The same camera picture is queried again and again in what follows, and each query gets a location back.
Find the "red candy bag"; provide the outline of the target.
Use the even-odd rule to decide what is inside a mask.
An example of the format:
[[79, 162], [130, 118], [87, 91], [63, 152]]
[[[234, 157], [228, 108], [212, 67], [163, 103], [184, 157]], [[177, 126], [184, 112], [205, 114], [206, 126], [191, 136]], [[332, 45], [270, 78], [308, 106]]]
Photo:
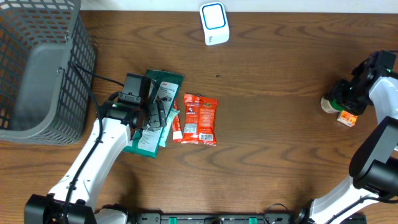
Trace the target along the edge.
[[182, 144], [215, 146], [215, 116], [218, 100], [200, 95], [184, 95], [185, 126]]

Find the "red tube package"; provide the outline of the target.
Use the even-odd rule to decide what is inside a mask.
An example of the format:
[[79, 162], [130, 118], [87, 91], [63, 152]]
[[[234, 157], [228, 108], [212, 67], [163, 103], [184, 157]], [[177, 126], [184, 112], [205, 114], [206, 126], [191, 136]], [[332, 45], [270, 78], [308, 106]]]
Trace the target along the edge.
[[174, 117], [174, 120], [172, 121], [172, 137], [173, 137], [173, 142], [181, 142], [183, 138], [182, 134], [182, 128], [180, 124], [180, 117], [179, 117], [179, 108], [178, 108], [178, 101], [175, 100], [173, 104], [173, 109], [177, 111], [177, 115]]

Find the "small orange white box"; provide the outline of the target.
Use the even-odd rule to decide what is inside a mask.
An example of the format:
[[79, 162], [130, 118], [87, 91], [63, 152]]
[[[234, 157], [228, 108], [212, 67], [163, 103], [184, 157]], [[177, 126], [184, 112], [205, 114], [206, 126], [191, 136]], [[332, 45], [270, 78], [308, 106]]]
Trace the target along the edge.
[[348, 127], [353, 127], [356, 124], [357, 118], [358, 118], [357, 115], [353, 115], [343, 110], [339, 112], [337, 121]]

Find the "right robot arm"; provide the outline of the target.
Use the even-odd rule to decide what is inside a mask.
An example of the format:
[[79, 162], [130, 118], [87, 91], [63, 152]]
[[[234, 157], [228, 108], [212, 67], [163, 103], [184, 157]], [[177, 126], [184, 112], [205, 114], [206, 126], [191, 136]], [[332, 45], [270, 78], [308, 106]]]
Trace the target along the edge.
[[397, 203], [397, 73], [388, 71], [369, 91], [378, 126], [355, 152], [349, 176], [311, 201], [295, 223], [342, 223], [374, 203]]

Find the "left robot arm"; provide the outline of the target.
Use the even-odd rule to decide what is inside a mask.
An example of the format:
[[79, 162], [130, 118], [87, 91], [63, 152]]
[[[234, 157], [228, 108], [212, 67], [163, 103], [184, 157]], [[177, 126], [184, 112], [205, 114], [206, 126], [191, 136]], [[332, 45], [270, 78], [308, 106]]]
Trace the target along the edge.
[[115, 160], [132, 142], [133, 132], [164, 127], [168, 113], [160, 99], [146, 105], [105, 101], [71, 168], [46, 196], [33, 194], [27, 201], [25, 223], [133, 223], [133, 215], [117, 204], [95, 212], [96, 201]]

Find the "green lid white jar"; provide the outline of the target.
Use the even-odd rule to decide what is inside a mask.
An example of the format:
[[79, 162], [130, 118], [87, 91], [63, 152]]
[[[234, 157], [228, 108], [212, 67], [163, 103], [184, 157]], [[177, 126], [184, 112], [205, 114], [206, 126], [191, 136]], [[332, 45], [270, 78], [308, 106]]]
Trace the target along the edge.
[[343, 108], [341, 106], [337, 105], [334, 101], [330, 101], [326, 95], [322, 96], [320, 100], [320, 105], [322, 110], [326, 113], [333, 114], [343, 111]]

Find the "white green 3M package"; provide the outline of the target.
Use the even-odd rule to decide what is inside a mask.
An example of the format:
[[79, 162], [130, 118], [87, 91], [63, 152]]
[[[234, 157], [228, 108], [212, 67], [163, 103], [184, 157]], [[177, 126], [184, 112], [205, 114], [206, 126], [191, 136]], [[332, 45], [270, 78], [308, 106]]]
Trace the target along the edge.
[[155, 81], [151, 86], [154, 90], [154, 96], [151, 95], [150, 100], [154, 102], [159, 97], [162, 101], [165, 108], [166, 126], [147, 128], [142, 132], [137, 131], [133, 140], [129, 141], [123, 152], [155, 158], [159, 147], [165, 147], [172, 121], [179, 113], [179, 110], [173, 109], [173, 105], [184, 76], [164, 70], [147, 69], [146, 77]]

